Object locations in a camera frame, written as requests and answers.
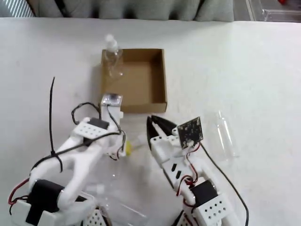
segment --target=circuit board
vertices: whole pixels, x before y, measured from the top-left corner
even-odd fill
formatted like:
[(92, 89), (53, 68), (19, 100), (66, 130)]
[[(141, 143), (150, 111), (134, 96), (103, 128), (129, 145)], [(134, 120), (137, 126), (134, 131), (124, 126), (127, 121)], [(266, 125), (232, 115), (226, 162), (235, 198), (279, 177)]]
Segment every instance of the circuit board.
[(187, 148), (191, 142), (196, 144), (203, 139), (200, 117), (188, 121), (177, 128), (182, 149)]

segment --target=plastic bottle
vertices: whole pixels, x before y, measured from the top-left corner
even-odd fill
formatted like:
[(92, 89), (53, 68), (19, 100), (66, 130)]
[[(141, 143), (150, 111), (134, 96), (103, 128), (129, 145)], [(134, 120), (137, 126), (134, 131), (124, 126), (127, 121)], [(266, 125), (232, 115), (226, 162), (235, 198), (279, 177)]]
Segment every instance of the plastic bottle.
[(119, 48), (114, 36), (108, 34), (105, 38), (107, 49), (105, 51), (105, 60), (109, 75), (112, 78), (119, 78), (124, 75), (122, 49)]

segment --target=open cardboard box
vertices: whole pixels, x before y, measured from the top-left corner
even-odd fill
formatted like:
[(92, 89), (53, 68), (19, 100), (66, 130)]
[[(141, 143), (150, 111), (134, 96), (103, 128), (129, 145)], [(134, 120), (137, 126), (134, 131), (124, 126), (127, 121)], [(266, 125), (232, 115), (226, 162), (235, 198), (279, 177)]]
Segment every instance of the open cardboard box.
[(101, 94), (123, 95), (125, 113), (163, 113), (167, 107), (164, 51), (162, 49), (124, 49), (124, 76), (109, 76), (102, 55)]

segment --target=plastic bottle cap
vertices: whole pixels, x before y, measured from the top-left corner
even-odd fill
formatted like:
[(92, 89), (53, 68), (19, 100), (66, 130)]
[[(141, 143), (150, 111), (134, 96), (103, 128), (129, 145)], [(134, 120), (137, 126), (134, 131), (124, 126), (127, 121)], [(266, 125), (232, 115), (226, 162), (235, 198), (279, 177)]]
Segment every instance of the plastic bottle cap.
[(118, 50), (118, 44), (117, 41), (114, 39), (114, 36), (111, 34), (108, 34), (105, 37), (105, 41), (107, 42), (107, 50), (110, 52), (115, 52)]

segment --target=white table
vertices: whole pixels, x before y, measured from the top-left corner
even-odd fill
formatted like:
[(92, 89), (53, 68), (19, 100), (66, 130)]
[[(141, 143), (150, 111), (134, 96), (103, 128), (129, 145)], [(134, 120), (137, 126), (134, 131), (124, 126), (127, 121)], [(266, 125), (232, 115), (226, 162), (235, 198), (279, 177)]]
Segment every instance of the white table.
[[(6, 202), (11, 188), (50, 150), (52, 77), (56, 76), (53, 135), (58, 147), (73, 128), (71, 109), (97, 100), (107, 33), (124, 48), (165, 49), (164, 117), (181, 123), (200, 115), (206, 128), (206, 112), (221, 109), (228, 116), (241, 151), (230, 177), (248, 204), (251, 226), (300, 224), (301, 24), (2, 18), (2, 225), (9, 225)], [(89, 112), (83, 110), (78, 117)], [(121, 125), (131, 138), (145, 132), (145, 122), (146, 115), (126, 115)], [(132, 175), (127, 197), (152, 217), (150, 224), (169, 225), (181, 210), (181, 200), (156, 164), (147, 185), (137, 183), (141, 153), (134, 153), (132, 165), (126, 166)], [(222, 182), (243, 221), (243, 207)]]

